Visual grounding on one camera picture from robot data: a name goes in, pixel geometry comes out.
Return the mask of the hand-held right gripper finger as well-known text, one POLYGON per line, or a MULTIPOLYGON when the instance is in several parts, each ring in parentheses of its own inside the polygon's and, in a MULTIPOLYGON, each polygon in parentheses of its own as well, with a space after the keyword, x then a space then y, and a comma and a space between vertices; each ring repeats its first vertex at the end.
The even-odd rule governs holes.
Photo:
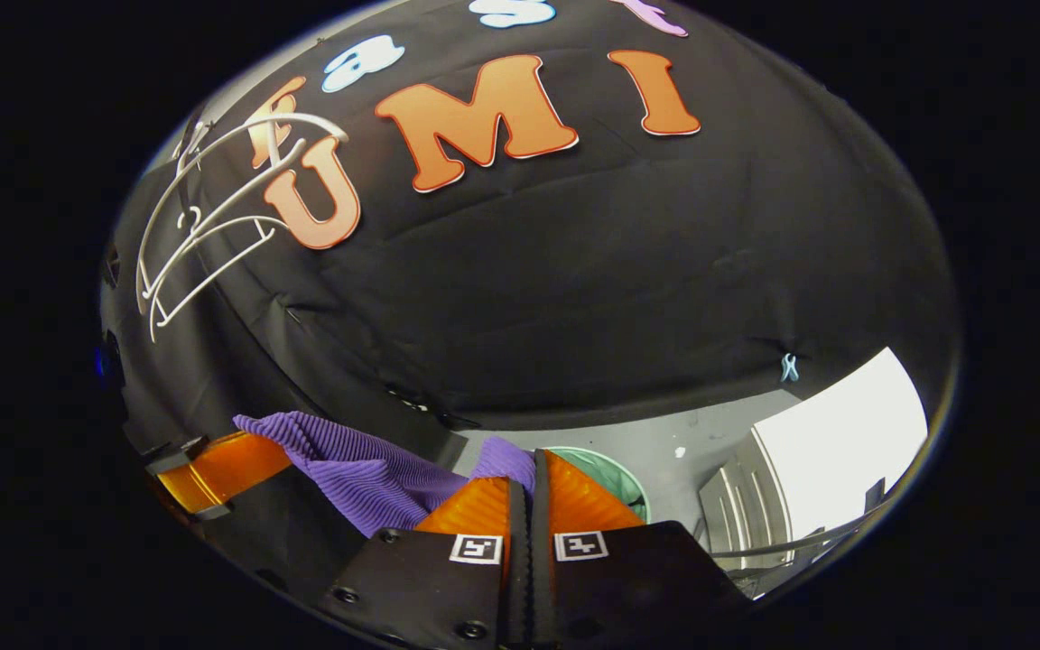
POLYGON ((536 646, 701 649, 747 616, 750 598, 682 524, 648 524, 553 450, 534 456, 536 646))
POLYGON ((380 528, 320 598, 334 624, 389 649, 500 649, 527 630, 525 491, 474 478, 414 528, 380 528))

